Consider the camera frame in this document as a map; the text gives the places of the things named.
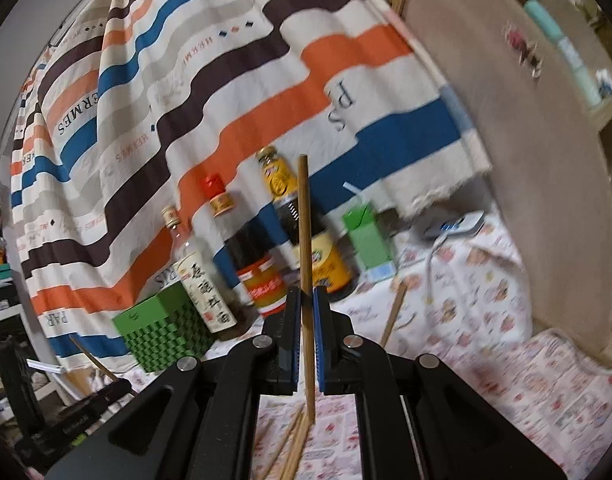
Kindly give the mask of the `wooden cabinet panel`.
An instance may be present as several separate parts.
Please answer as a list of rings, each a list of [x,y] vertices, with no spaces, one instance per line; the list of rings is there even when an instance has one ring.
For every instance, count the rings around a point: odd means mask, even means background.
[[[481,135],[535,318],[602,352],[612,325],[612,193],[568,66],[518,0],[405,0],[402,16]]]

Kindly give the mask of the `clear cooking wine bottle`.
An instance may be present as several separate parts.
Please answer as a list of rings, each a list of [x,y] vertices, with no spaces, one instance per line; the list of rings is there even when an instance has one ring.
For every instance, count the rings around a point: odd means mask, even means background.
[[[172,237],[175,273],[208,330],[220,340],[238,336],[236,296],[221,278],[213,260],[204,256],[200,240],[181,222],[174,206],[162,210]]]

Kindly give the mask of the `red cap vinegar bottle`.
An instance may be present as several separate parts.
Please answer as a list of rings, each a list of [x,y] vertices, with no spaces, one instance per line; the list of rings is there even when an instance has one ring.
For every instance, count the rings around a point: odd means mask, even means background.
[[[258,313],[266,318],[281,312],[288,286],[269,252],[270,240],[265,229],[253,219],[243,195],[228,191],[219,174],[206,177],[202,189],[234,272]]]

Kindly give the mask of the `green checkered box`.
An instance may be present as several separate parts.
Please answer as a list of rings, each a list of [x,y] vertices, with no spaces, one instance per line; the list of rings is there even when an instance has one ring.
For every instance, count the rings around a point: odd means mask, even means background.
[[[202,358],[216,341],[180,282],[116,315],[113,323],[149,373],[166,370],[184,356]]]

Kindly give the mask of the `striped Hermes blanket backdrop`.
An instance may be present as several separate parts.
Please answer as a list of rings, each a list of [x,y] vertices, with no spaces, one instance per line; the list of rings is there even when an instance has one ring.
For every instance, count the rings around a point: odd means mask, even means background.
[[[477,130],[378,0],[88,0],[30,73],[11,153],[11,214],[41,329],[69,370],[130,365],[113,318],[164,286],[174,206],[239,282],[202,183],[219,174],[295,262],[257,152],[308,158],[340,226],[352,193],[412,216],[486,174]]]

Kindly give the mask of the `wooden chopstick diagonal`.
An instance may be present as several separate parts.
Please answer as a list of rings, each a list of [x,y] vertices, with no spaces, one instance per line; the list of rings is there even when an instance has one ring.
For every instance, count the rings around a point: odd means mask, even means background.
[[[77,338],[75,338],[74,336],[69,336],[69,337],[71,339],[71,342],[74,344],[74,346],[80,352],[82,352],[82,354],[86,356],[87,359],[95,367],[97,367],[104,376],[110,378],[112,382],[116,382],[116,380],[120,379],[113,372],[111,372],[103,363],[101,363],[89,350],[87,350],[85,346]]]

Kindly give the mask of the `white power strip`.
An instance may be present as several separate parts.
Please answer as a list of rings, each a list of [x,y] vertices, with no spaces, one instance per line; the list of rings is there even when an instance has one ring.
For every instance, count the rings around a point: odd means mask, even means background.
[[[471,211],[460,217],[433,221],[423,232],[426,240],[441,236],[473,236],[484,226],[484,211]]]

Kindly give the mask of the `yellow label oyster sauce bottle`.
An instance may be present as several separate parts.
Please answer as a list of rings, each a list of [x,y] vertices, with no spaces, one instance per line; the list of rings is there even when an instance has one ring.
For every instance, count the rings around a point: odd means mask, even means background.
[[[272,206],[293,246],[295,257],[299,259],[300,213],[297,174],[272,145],[259,150],[257,160],[271,194]],[[344,262],[315,203],[310,205],[310,227],[312,228],[312,281],[316,286],[324,286],[327,289],[331,301],[341,300],[353,291],[353,273]]]

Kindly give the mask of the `green drink carton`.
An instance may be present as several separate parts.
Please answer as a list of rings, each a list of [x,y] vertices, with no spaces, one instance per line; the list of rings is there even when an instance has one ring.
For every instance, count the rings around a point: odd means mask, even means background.
[[[376,210],[360,188],[349,182],[344,182],[343,188],[357,199],[342,215],[342,220],[362,272],[370,283],[394,278],[397,270],[391,246],[378,225]]]

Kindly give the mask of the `bear print tablecloth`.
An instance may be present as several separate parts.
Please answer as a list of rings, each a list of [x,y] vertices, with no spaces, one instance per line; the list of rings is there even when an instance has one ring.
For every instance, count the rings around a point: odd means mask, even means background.
[[[363,282],[335,309],[357,334],[381,339],[400,281],[407,285],[386,350],[435,354],[571,479],[590,475],[612,444],[612,370],[555,330],[535,333],[522,260],[501,219],[440,246],[395,238],[400,271]]]

